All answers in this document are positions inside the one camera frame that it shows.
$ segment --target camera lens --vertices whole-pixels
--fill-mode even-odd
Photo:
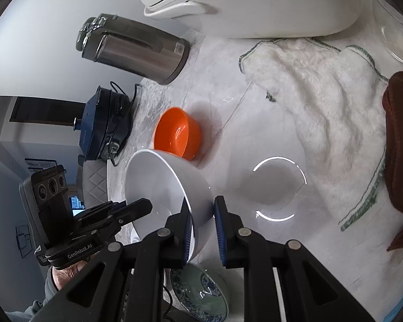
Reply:
[[[45,200],[45,199],[46,199],[46,188],[45,188],[44,185],[40,185],[40,186],[39,186],[39,197],[40,197],[42,200]]]
[[[66,182],[64,181],[64,177],[62,175],[58,178],[58,182],[60,183],[60,186],[64,188]]]
[[[51,190],[51,193],[53,195],[55,195],[57,193],[58,185],[57,185],[57,181],[54,178],[49,180],[49,189]]]

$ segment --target blue and white plate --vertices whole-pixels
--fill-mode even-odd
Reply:
[[[226,320],[229,314],[229,295],[219,275],[188,263],[182,270],[170,270],[170,278],[178,300],[198,321]]]

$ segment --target quilted upholstery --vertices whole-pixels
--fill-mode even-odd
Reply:
[[[106,162],[85,161],[82,169],[82,190],[86,209],[107,202]]]

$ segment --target gray sleeve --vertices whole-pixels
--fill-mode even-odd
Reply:
[[[29,322],[30,319],[57,293],[54,281],[52,280],[52,267],[49,268],[45,281],[45,300],[43,303],[35,300],[33,305],[28,307],[25,312],[6,312],[12,322]]]

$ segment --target brown cloth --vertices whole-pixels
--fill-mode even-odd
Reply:
[[[403,72],[394,74],[382,99],[386,112],[385,183],[392,205],[403,212]],[[403,248],[403,230],[388,250]]]

